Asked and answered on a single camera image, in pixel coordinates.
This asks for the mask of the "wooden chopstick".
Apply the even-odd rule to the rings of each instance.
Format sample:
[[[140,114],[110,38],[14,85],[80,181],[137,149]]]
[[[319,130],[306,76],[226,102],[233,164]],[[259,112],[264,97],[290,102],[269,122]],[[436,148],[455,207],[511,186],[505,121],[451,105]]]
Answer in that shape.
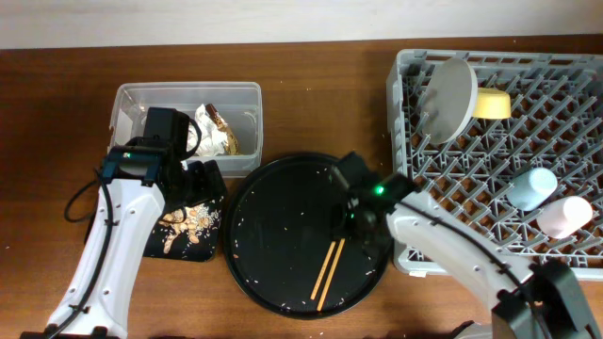
[[[335,243],[336,243],[335,241],[331,242],[330,247],[329,247],[329,249],[328,249],[328,251],[327,251],[327,253],[326,253],[325,257],[324,257],[322,266],[320,268],[320,271],[318,273],[317,279],[315,281],[314,288],[313,288],[311,296],[310,296],[311,300],[314,300],[317,297],[317,293],[318,293],[318,290],[319,290],[319,288],[321,286],[321,282],[323,280],[323,277],[324,277],[324,274],[326,272],[327,266],[328,266],[328,264],[330,262],[330,259],[331,259],[332,255],[333,255]]]
[[[322,291],[320,294],[320,298],[318,300],[318,305],[317,305],[317,311],[321,312],[323,307],[324,307],[324,303],[326,301],[326,298],[329,294],[331,285],[332,285],[332,280],[334,278],[334,274],[335,271],[337,269],[337,265],[341,256],[341,253],[345,247],[345,242],[346,239],[345,238],[339,238],[338,240],[335,241],[335,247],[334,247],[334,252],[333,255],[330,259],[330,262],[327,266],[326,272],[324,274],[323,280],[321,282],[321,286],[322,286]]]

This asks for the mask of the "blue cup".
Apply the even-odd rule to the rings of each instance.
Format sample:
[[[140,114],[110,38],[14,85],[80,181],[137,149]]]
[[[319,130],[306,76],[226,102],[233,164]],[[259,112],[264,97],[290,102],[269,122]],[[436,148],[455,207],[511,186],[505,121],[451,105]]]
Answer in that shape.
[[[506,197],[518,210],[528,212],[541,205],[556,189],[558,180],[546,168],[530,169],[511,180],[512,188]]]

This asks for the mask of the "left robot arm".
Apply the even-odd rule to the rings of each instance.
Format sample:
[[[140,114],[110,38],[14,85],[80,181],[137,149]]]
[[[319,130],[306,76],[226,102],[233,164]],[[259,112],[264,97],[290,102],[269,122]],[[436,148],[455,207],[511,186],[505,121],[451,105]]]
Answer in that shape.
[[[143,134],[114,146],[95,172],[96,210],[69,287],[40,338],[124,338],[131,296],[148,238],[173,211],[226,192],[215,161],[192,160],[188,114],[151,107]]]

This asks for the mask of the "white tissue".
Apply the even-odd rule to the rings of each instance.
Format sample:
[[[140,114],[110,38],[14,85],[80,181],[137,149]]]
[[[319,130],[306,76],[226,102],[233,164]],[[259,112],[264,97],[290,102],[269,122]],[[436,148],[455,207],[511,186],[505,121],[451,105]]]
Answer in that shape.
[[[195,113],[194,120],[201,131],[200,145],[195,156],[217,156],[227,154],[228,124],[221,117],[218,110],[212,105],[200,105]]]

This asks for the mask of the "food scraps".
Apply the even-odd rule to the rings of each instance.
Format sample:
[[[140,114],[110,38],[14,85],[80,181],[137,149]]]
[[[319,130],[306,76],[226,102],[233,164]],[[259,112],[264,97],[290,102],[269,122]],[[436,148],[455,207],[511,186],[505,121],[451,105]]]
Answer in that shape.
[[[166,214],[158,221],[162,252],[204,261],[215,253],[220,222],[220,209],[204,203]]]

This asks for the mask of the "pink cup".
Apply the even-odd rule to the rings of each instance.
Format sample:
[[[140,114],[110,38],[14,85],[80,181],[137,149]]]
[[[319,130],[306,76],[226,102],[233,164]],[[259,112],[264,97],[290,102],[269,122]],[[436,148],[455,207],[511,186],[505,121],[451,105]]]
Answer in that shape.
[[[593,207],[589,202],[578,196],[570,196],[548,204],[536,221],[547,236],[562,239],[586,225],[593,216]]]

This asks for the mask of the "grey plate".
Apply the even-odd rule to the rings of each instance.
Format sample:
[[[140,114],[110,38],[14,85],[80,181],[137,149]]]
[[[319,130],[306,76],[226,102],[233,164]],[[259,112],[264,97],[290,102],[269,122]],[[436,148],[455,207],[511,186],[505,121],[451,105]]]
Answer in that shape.
[[[438,66],[425,90],[421,134],[434,145],[458,137],[468,125],[478,98],[477,76],[464,60],[451,58]]]

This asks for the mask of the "round black tray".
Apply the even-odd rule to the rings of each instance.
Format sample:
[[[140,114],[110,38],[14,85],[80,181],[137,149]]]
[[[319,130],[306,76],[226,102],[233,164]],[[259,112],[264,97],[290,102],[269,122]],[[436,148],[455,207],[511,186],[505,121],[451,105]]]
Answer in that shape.
[[[331,181],[336,157],[297,153],[249,174],[223,217],[223,250],[241,290],[261,307],[310,320],[347,311],[367,297],[386,271],[392,240],[378,248],[346,241],[321,312],[310,299],[329,236],[330,210],[345,196]]]

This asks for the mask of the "yellow bowl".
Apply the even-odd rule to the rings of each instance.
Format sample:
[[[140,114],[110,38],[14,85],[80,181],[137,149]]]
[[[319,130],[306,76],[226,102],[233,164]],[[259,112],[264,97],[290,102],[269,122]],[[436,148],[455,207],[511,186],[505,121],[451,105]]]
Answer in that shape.
[[[512,116],[510,95],[499,89],[478,89],[472,117],[487,120],[504,120]]]

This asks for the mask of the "brown snack wrapper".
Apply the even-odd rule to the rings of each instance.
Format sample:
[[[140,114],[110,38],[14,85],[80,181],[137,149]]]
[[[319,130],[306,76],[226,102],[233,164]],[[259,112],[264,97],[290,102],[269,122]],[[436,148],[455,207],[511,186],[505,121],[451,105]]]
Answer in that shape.
[[[227,155],[240,155],[238,140],[231,127],[220,115],[219,111],[212,104],[206,105],[205,109],[209,118],[214,122],[220,132],[220,145],[222,146],[224,153]]]

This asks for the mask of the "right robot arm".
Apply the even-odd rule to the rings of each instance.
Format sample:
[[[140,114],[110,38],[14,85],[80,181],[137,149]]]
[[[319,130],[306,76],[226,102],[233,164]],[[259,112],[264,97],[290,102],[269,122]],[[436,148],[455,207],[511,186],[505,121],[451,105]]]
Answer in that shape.
[[[490,323],[466,322],[457,338],[602,337],[574,272],[559,260],[537,264],[496,245],[454,217],[399,172],[386,178],[357,153],[331,167],[346,200],[343,220],[362,236],[387,233],[442,267],[489,310]]]

